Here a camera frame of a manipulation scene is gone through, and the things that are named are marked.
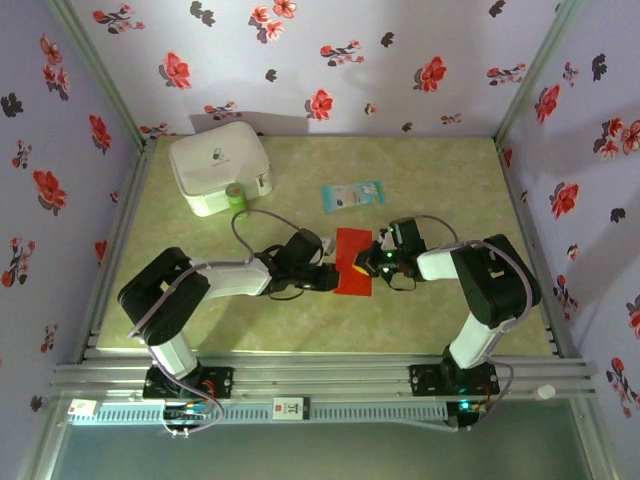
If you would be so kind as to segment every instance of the table surface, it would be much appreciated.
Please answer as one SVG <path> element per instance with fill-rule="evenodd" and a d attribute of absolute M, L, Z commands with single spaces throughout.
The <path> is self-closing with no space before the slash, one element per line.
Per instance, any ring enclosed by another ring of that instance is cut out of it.
<path fill-rule="evenodd" d="M 139 347 L 126 338 L 131 321 L 118 305 L 120 289 L 164 249 L 179 246 L 191 257 L 240 259 L 231 212 L 200 218 L 176 185 L 168 148 L 181 137 L 163 137 L 154 153 L 140 203 L 111 292 L 98 348 Z M 526 258 L 493 141 L 489 138 L 261 137 L 275 187 L 252 200 L 320 236 L 336 228 L 377 232 L 388 222 L 427 213 L 446 219 L 461 239 L 496 233 L 509 237 Z M 321 187 L 380 180 L 386 203 L 324 213 Z M 448 243 L 441 225 L 419 221 L 428 247 Z M 256 249 L 286 242 L 293 231 L 252 214 L 240 233 Z M 456 280 L 418 284 L 395 292 L 380 279 L 371 297 L 306 292 L 290 302 L 234 296 L 201 303 L 185 326 L 198 351 L 369 352 L 439 354 L 468 315 Z M 539 308 L 496 349 L 504 355 L 548 355 Z"/>

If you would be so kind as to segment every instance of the small green object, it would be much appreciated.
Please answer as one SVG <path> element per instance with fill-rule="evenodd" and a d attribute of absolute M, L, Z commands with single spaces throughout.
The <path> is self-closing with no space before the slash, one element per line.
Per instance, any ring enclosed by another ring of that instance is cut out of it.
<path fill-rule="evenodd" d="M 229 200 L 229 207 L 231 207 L 231 211 L 234 214 L 249 208 L 249 201 L 247 200 L 247 196 L 244 194 L 244 185 L 241 183 L 230 183 L 225 189 L 225 194 L 227 195 L 227 200 Z M 246 217 L 246 213 L 238 215 L 238 218 Z"/>

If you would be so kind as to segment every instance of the red cloth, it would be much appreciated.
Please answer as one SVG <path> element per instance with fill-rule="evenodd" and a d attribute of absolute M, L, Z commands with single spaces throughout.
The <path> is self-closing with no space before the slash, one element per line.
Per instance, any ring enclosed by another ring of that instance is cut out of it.
<path fill-rule="evenodd" d="M 353 268 L 356 255 L 371 246 L 373 232 L 357 228 L 339 228 L 336 234 L 336 270 L 340 283 L 334 290 L 340 295 L 371 296 L 373 279 Z"/>

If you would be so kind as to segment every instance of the floral wallpaper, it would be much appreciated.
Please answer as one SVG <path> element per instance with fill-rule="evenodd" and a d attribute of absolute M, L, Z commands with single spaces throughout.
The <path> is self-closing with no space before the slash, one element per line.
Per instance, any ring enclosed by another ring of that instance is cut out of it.
<path fill-rule="evenodd" d="M 80 341 L 135 147 L 45 3 L 0 11 L 0 476 L 12 479 L 54 366 Z"/>
<path fill-rule="evenodd" d="M 597 366 L 629 479 L 640 478 L 640 62 L 620 45 L 640 41 L 628 18 L 638 8 L 585 2 L 504 145 L 548 293 L 575 349 Z"/>
<path fill-rule="evenodd" d="M 493 135 L 558 6 L 70 3 L 143 136 L 238 117 L 266 135 Z"/>

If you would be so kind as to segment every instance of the white label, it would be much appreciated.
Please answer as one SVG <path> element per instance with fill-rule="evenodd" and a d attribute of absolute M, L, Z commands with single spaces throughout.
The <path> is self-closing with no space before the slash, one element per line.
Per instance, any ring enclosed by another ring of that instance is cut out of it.
<path fill-rule="evenodd" d="M 303 397 L 275 397 L 273 420 L 304 420 Z"/>
<path fill-rule="evenodd" d="M 69 413 L 69 415 L 93 417 L 97 406 L 98 402 L 94 400 L 73 399 L 67 413 Z"/>

